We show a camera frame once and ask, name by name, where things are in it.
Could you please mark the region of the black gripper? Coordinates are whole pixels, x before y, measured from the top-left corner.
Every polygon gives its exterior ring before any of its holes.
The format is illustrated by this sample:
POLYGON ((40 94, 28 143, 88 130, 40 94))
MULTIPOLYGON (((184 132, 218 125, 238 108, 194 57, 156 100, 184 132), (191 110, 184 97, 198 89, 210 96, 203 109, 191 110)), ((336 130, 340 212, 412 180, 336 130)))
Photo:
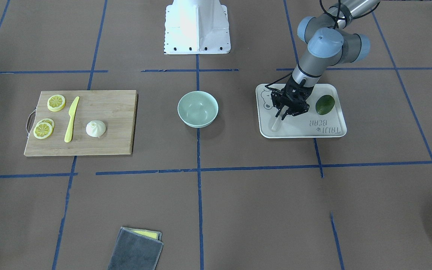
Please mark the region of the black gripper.
POLYGON ((310 106, 306 101, 314 87, 305 87, 305 83, 306 79, 297 83, 290 78, 283 89, 271 88, 271 100, 273 106, 277 108, 276 118, 281 114, 281 110, 283 110, 282 120, 288 115, 298 116, 308 112, 310 106))

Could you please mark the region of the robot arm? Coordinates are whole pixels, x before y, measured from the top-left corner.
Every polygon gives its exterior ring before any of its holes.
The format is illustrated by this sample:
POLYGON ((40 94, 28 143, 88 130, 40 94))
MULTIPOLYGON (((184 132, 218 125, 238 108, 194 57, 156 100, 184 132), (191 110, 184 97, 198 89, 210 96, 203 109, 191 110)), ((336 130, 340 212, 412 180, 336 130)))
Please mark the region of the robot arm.
POLYGON ((354 20, 372 13, 378 0, 340 0, 319 17, 305 17, 298 25, 298 37, 307 45, 306 52, 289 75, 283 89, 271 88, 276 117, 305 114, 307 99, 325 70, 330 66, 363 60, 371 43, 363 34, 348 34, 344 29, 354 20))

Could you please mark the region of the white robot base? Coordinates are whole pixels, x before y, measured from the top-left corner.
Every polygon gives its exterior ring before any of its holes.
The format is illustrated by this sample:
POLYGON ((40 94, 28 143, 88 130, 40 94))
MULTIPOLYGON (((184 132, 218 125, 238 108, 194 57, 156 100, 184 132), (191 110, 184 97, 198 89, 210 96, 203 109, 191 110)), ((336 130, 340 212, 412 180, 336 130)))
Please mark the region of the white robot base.
POLYGON ((219 0, 174 0, 165 10, 163 53, 228 54, 228 9, 219 0))

